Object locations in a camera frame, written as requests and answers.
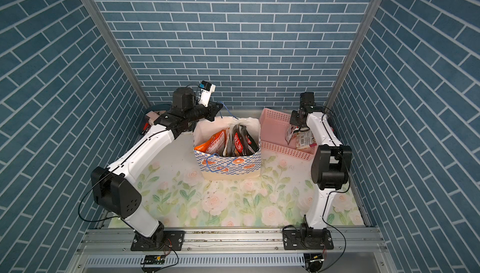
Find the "aluminium mounting rail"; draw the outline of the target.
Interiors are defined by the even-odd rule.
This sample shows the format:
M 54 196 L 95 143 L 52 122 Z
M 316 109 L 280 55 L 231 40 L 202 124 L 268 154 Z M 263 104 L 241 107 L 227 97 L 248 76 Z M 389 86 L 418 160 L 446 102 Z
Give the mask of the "aluminium mounting rail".
M 282 228 L 168 229 L 166 248 L 132 251 L 128 229 L 91 229 L 68 266 L 70 273 L 393 273 L 377 228 L 331 231 L 331 249 L 309 250 Z

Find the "teal stationery tray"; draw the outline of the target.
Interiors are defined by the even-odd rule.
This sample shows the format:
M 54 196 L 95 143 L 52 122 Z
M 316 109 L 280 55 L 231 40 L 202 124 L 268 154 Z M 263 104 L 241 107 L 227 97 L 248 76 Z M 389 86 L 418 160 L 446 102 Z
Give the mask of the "teal stationery tray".
M 149 107 L 141 117 L 138 133 L 145 135 L 159 116 L 170 109 L 170 104 L 155 104 Z

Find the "orange red condiment packet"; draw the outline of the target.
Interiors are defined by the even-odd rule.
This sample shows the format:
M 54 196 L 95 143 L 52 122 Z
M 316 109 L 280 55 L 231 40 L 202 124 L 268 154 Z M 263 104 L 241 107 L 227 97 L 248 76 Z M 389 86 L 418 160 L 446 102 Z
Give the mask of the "orange red condiment packet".
M 196 151 L 205 154 L 218 154 L 223 156 L 226 147 L 227 129 L 223 129 L 212 135 L 205 143 L 195 147 Z

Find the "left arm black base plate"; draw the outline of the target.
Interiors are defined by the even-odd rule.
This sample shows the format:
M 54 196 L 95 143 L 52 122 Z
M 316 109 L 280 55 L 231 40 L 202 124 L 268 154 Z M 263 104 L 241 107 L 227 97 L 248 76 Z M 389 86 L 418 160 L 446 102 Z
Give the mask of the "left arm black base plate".
M 180 251 L 183 246 L 185 234 L 185 231 L 182 230 L 162 230 L 154 233 L 152 237 L 147 238 L 135 232 L 130 250 L 148 252 L 173 249 Z

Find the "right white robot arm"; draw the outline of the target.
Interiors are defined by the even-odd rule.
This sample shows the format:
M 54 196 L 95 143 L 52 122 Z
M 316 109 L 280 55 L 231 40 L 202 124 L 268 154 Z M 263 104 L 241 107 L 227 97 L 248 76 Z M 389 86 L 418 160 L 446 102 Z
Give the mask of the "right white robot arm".
M 290 125 L 295 127 L 295 133 L 312 132 L 317 144 L 311 165 L 311 179 L 315 185 L 313 202 L 305 221 L 309 228 L 321 230 L 329 226 L 327 216 L 334 197 L 349 183 L 352 150 L 336 137 L 326 113 L 302 108 L 291 113 Z

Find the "pink perforated plastic basket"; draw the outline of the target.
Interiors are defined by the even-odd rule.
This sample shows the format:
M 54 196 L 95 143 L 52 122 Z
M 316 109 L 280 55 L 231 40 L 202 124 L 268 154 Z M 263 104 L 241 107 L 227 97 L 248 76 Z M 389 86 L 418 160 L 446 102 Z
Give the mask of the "pink perforated plastic basket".
M 263 149 L 269 149 L 304 161 L 312 161 L 317 150 L 316 146 L 297 150 L 295 140 L 287 143 L 285 135 L 290 127 L 290 117 L 290 114 L 284 112 L 269 108 L 263 109 L 260 116 L 261 146 Z

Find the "green dark condiment packet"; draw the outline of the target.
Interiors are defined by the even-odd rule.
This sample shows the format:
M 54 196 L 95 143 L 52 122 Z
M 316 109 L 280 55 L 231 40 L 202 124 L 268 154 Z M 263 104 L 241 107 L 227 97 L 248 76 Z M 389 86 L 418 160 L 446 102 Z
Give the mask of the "green dark condiment packet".
M 237 157 L 240 156 L 240 151 L 237 149 L 239 137 L 238 137 L 238 132 L 239 132 L 239 126 L 234 125 L 231 126 L 228 129 L 228 134 L 226 138 L 226 144 L 225 144 L 225 149 L 223 151 L 223 156 L 224 157 Z

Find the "floral table mat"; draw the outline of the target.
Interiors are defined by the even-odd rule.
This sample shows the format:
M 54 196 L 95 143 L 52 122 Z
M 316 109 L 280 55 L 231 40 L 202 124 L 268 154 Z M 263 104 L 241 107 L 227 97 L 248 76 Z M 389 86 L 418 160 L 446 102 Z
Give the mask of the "floral table mat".
M 313 202 L 311 163 L 261 148 L 261 174 L 207 180 L 194 155 L 194 132 L 181 134 L 135 184 L 141 205 L 170 228 L 297 225 Z

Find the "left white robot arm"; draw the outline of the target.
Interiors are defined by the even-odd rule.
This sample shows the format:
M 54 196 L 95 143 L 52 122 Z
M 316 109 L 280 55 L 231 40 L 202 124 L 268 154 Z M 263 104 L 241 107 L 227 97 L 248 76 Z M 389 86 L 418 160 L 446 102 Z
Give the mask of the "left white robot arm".
M 149 241 L 163 239 L 163 225 L 141 205 L 142 195 L 135 188 L 140 174 L 150 162 L 191 123 L 214 121 L 223 108 L 221 103 L 194 104 L 190 108 L 172 107 L 163 113 L 144 137 L 125 155 L 107 168 L 91 173 L 92 197 L 96 204 L 120 217 L 136 234 Z

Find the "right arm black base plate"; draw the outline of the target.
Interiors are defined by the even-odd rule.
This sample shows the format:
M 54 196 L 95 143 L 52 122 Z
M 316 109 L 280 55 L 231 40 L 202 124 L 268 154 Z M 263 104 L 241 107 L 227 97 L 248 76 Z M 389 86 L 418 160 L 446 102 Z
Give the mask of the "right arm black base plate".
M 282 230 L 283 247 L 287 251 L 293 250 L 332 250 L 334 244 L 331 232 L 324 229 L 287 228 Z

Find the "white checkered paper bag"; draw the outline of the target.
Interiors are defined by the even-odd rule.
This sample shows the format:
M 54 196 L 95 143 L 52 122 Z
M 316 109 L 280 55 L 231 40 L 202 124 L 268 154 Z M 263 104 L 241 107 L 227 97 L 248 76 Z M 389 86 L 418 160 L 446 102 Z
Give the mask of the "white checkered paper bag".
M 261 174 L 261 125 L 258 119 L 216 117 L 194 130 L 194 154 L 207 180 L 244 180 Z

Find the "dark red condiment packet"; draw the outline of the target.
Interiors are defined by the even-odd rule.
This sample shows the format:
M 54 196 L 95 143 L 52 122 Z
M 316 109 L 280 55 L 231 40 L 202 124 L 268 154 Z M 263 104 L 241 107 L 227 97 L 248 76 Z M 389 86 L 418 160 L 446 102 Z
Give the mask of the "dark red condiment packet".
M 233 153 L 235 156 L 252 156 L 260 150 L 246 126 L 237 124 L 232 132 Z

